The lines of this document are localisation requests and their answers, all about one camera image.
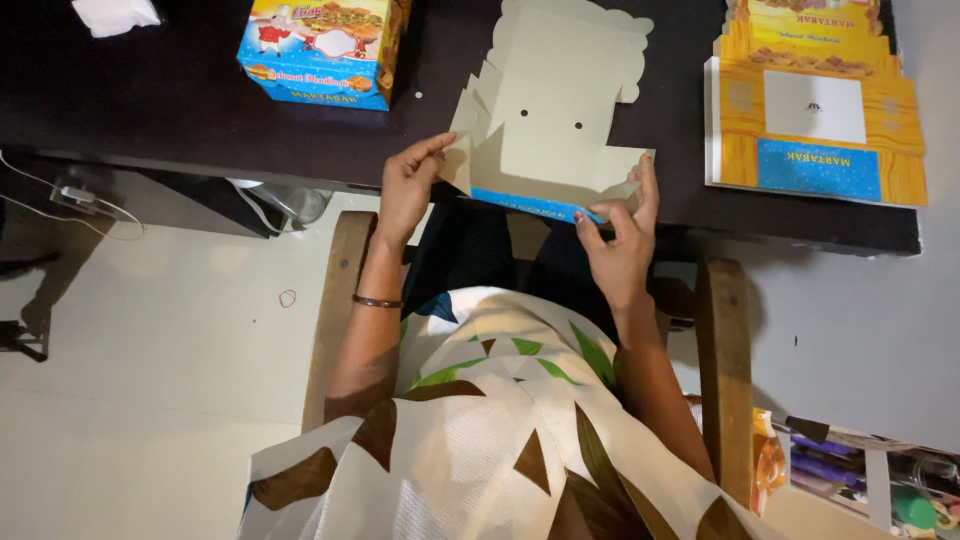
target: woman's left hand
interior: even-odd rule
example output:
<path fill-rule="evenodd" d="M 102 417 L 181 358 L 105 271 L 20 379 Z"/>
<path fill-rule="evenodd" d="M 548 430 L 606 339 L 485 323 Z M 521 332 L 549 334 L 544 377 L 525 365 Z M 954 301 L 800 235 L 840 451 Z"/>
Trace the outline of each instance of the woman's left hand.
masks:
<path fill-rule="evenodd" d="M 426 214 L 430 186 L 439 181 L 437 173 L 446 160 L 444 147 L 456 137 L 454 133 L 434 135 L 387 159 L 376 234 L 389 247 L 402 250 L 410 241 Z"/>

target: chef cartoon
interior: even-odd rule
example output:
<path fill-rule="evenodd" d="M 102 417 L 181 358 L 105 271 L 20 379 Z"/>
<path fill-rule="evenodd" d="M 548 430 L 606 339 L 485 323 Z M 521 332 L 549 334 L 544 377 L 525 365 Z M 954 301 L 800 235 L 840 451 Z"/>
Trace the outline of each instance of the chef cartoon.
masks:
<path fill-rule="evenodd" d="M 260 54 L 267 52 L 267 49 L 274 49 L 276 55 L 280 56 L 280 40 L 290 36 L 290 31 L 295 26 L 290 20 L 290 6 L 280 4 L 276 7 L 276 12 L 271 18 L 256 19 L 253 23 L 260 30 Z"/>

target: white label area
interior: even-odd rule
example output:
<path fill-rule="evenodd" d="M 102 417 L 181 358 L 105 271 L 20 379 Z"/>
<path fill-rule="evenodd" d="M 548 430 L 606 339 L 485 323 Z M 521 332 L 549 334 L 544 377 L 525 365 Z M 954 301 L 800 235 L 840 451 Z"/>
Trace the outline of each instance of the white label area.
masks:
<path fill-rule="evenodd" d="M 763 72 L 767 133 L 867 143 L 860 82 Z"/>

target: finger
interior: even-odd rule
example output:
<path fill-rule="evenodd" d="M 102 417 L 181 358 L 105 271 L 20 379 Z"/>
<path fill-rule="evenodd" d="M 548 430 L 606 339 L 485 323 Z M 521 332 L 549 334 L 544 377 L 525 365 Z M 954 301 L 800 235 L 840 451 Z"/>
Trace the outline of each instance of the finger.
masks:
<path fill-rule="evenodd" d="M 418 165 L 420 165 L 420 162 L 423 161 L 424 158 L 440 152 L 444 147 L 453 144 L 456 138 L 457 134 L 452 132 L 434 135 L 414 143 L 403 152 L 400 152 L 397 157 L 400 158 L 404 165 L 409 166 L 412 170 L 417 170 Z"/>
<path fill-rule="evenodd" d="M 657 226 L 657 210 L 660 208 L 660 190 L 657 187 L 653 156 L 649 152 L 640 157 L 640 177 L 640 186 L 636 188 L 640 208 L 634 213 L 634 219 L 641 231 L 653 234 Z"/>
<path fill-rule="evenodd" d="M 626 237 L 637 231 L 636 221 L 630 215 L 630 211 L 627 210 L 627 204 L 619 199 L 602 201 L 591 206 L 590 210 L 595 213 L 607 214 L 617 237 Z"/>
<path fill-rule="evenodd" d="M 589 216 L 577 210 L 573 212 L 573 222 L 577 226 L 577 237 L 580 238 L 580 243 L 584 245 L 588 255 L 607 247 L 603 238 L 600 237 L 597 224 L 593 223 Z"/>
<path fill-rule="evenodd" d="M 427 156 L 420 162 L 420 168 L 414 173 L 414 181 L 433 184 L 437 181 L 437 174 L 444 168 L 444 163 L 445 158 L 442 152 Z"/>

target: woman's right hand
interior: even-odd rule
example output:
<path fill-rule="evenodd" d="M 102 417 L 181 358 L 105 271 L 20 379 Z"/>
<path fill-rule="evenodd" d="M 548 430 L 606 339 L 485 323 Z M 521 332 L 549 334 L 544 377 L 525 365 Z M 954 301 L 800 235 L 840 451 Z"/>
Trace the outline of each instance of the woman's right hand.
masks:
<path fill-rule="evenodd" d="M 608 201 L 590 208 L 610 216 L 616 239 L 604 242 L 593 220 L 582 212 L 575 212 L 577 236 L 587 250 L 590 273 L 600 287 L 615 319 L 631 315 L 636 309 L 650 309 L 653 303 L 647 294 L 647 269 L 654 254 L 654 228 L 660 194 L 653 158 L 649 153 L 640 157 L 640 178 L 633 171 L 628 182 L 639 181 L 637 195 L 640 208 L 630 214 L 623 201 Z"/>

